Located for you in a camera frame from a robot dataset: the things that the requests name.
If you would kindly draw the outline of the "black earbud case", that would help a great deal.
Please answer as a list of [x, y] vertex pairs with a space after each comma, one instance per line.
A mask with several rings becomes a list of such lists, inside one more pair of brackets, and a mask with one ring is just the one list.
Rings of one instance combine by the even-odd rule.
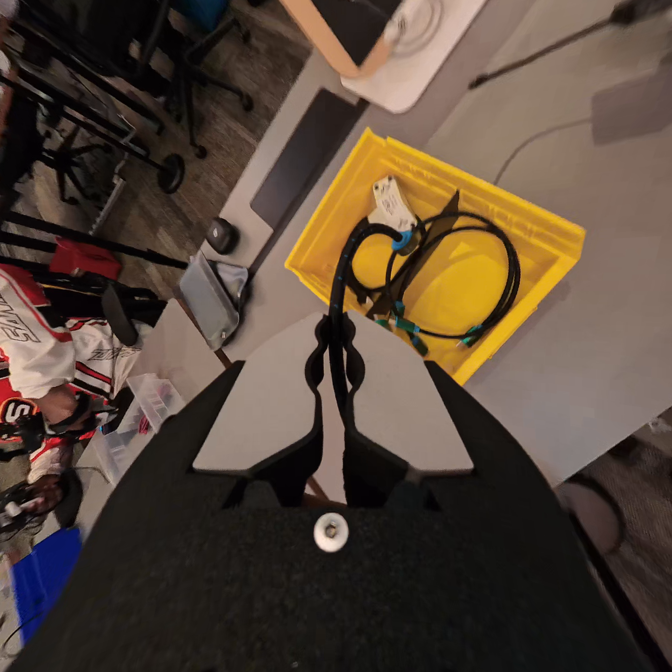
[[231, 255], [240, 243], [240, 230], [228, 220], [217, 216], [208, 224], [206, 243], [220, 256]]

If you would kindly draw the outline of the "red box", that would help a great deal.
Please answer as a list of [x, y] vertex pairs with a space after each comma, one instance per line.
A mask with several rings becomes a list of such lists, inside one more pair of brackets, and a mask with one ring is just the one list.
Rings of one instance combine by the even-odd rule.
[[93, 273], [110, 280], [119, 278], [122, 264], [112, 252], [64, 237], [56, 237], [55, 241], [55, 252], [48, 266], [51, 272], [70, 276]]

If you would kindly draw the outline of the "black rod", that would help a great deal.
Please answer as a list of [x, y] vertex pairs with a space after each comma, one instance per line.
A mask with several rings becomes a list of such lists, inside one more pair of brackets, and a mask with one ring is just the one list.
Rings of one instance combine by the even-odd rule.
[[519, 70], [543, 57], [566, 48], [597, 32], [609, 28], [627, 28], [654, 16], [671, 11], [671, 1], [621, 1], [611, 10], [608, 17], [597, 21], [586, 28], [572, 33], [524, 58], [508, 63], [494, 71], [483, 72], [468, 84], [468, 90], [479, 88], [485, 83]]

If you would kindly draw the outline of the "grey desk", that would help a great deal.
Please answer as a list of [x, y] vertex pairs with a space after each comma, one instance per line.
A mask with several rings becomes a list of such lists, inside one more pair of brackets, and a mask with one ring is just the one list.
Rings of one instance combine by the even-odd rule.
[[320, 88], [347, 97], [314, 52], [221, 216], [262, 254], [243, 359], [324, 303], [285, 260], [364, 130], [423, 150], [584, 228], [581, 259], [467, 390], [565, 480], [671, 406], [671, 21], [592, 35], [468, 91], [482, 72], [606, 16], [615, 1], [489, 1], [418, 102], [365, 108], [278, 235], [251, 209]]

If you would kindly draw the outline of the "clear plastic box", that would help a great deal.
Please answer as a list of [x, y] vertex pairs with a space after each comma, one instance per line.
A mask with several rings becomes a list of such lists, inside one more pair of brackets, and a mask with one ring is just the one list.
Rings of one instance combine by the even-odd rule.
[[118, 426], [121, 433], [146, 433], [150, 429], [156, 433], [169, 417], [185, 406], [173, 383], [156, 374], [130, 377], [127, 385], [132, 392], [132, 401]]

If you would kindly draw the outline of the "black divider of yellow bin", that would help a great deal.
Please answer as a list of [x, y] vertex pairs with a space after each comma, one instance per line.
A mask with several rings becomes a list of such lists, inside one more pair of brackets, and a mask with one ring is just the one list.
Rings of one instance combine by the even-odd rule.
[[405, 292], [403, 289], [404, 286], [410, 284], [411, 280], [419, 272], [419, 269], [424, 264], [424, 261], [421, 261], [421, 254], [425, 251], [428, 251], [429, 242], [433, 242], [437, 239], [438, 235], [442, 232], [449, 231], [456, 219], [453, 216], [449, 216], [449, 213], [456, 212], [459, 207], [460, 200], [460, 190], [456, 190], [455, 194], [449, 200], [447, 205], [443, 208], [438, 219], [448, 218], [447, 222], [439, 224], [438, 221], [434, 223], [424, 224], [420, 226], [419, 233], [421, 238], [419, 239], [419, 245], [414, 252], [404, 257], [404, 262], [399, 268], [391, 274], [390, 279], [390, 290], [391, 295], [389, 296], [386, 291], [386, 285], [383, 284], [380, 288], [377, 288], [377, 294], [373, 290], [369, 291], [369, 294], [375, 298], [372, 306], [369, 308], [366, 316], [369, 319], [376, 320], [384, 313], [387, 313], [391, 309], [391, 305], [396, 300], [401, 300], [400, 296]]

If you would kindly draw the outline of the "blue storage bin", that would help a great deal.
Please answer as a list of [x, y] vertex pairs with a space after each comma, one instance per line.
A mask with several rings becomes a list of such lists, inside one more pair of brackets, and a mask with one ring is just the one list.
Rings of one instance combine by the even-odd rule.
[[61, 529], [38, 542], [11, 569], [12, 588], [22, 645], [36, 633], [59, 599], [82, 548], [77, 527]]

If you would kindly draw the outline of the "white stand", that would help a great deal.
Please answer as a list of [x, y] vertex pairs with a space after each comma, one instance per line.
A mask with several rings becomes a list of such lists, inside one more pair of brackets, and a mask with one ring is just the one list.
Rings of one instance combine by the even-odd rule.
[[382, 34], [384, 62], [371, 74], [341, 75], [341, 84], [388, 112], [409, 111], [487, 4], [402, 1]]

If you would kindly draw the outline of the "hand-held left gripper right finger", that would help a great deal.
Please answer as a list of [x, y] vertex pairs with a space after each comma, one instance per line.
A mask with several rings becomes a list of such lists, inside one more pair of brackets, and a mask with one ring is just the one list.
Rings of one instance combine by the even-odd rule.
[[343, 350], [348, 506], [381, 507], [402, 481], [422, 484], [473, 472], [474, 462], [419, 354], [356, 312], [343, 315]]

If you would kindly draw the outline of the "yellow storage bin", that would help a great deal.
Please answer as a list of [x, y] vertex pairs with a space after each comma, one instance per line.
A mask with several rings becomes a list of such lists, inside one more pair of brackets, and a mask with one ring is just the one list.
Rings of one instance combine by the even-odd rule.
[[[374, 209], [372, 187], [396, 177], [413, 212], [422, 221], [439, 214], [460, 190], [458, 211], [494, 223], [516, 250], [520, 282], [513, 305], [474, 345], [457, 339], [419, 336], [425, 359], [434, 361], [458, 384], [465, 384], [530, 317], [580, 259], [585, 231], [398, 140], [364, 131], [336, 174], [285, 261], [315, 296], [329, 303], [342, 248], [351, 231]], [[483, 323], [501, 298], [508, 275], [504, 244], [467, 216], [431, 247], [402, 297], [406, 319], [421, 329], [459, 335]]]

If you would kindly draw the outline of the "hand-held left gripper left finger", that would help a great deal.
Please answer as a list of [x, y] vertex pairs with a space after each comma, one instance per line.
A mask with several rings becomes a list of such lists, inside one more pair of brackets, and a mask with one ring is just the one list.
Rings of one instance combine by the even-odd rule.
[[228, 396], [198, 451], [197, 473], [268, 483], [298, 507], [323, 458], [324, 315], [313, 313], [236, 362]]

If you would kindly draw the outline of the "person's grey shoe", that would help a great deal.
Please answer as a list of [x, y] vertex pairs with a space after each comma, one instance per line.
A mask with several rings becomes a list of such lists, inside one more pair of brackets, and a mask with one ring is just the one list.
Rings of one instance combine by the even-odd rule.
[[576, 474], [555, 490], [561, 506], [573, 514], [602, 555], [617, 552], [626, 536], [621, 507], [595, 478]]

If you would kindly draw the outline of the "silver switch box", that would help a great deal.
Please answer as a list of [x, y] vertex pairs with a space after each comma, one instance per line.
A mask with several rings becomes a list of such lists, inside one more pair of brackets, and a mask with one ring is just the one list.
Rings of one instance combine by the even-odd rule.
[[411, 232], [417, 217], [402, 193], [396, 177], [388, 175], [372, 187], [374, 209], [367, 217], [371, 224], [382, 224], [399, 233]]

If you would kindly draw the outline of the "grey pouch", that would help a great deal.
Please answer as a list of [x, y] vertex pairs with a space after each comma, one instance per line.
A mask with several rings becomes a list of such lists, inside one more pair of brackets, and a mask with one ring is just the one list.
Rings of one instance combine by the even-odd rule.
[[212, 351], [235, 335], [250, 290], [249, 269], [208, 259], [198, 251], [181, 277], [179, 289]]

